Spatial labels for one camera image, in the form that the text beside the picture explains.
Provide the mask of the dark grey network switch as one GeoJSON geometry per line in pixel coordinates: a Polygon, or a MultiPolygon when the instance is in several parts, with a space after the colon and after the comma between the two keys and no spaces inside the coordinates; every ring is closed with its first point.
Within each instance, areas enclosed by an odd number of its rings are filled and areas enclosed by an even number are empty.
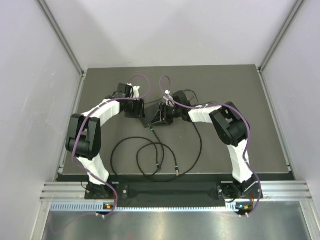
{"type": "Polygon", "coordinates": [[[155,103],[153,105],[150,105],[148,107],[145,108],[144,110],[144,113],[145,113],[145,117],[144,118],[141,118],[140,121],[143,125],[144,128],[147,128],[150,124],[150,121],[151,121],[151,109],[152,109],[152,106],[154,105],[160,105],[160,103],[155,103]]]}

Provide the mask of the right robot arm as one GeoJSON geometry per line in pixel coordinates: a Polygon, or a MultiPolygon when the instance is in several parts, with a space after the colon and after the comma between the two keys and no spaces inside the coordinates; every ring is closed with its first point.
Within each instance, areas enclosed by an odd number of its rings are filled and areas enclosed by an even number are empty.
{"type": "Polygon", "coordinates": [[[250,125],[236,106],[232,102],[191,105],[182,90],[173,95],[167,90],[163,98],[146,108],[144,125],[171,125],[177,118],[193,124],[212,124],[219,139],[226,145],[231,160],[233,183],[227,187],[235,198],[248,196],[258,179],[249,161],[250,125]]]}

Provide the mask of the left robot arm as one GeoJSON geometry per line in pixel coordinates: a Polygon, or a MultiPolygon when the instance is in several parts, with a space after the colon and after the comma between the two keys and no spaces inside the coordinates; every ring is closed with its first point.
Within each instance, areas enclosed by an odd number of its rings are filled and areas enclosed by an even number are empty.
{"type": "Polygon", "coordinates": [[[109,198],[114,187],[109,181],[100,151],[102,148],[102,126],[111,118],[124,112],[128,118],[145,117],[144,96],[140,87],[131,83],[120,83],[113,95],[105,97],[101,103],[82,114],[70,117],[65,148],[71,153],[72,162],[88,175],[86,191],[91,198],[109,198]]]}

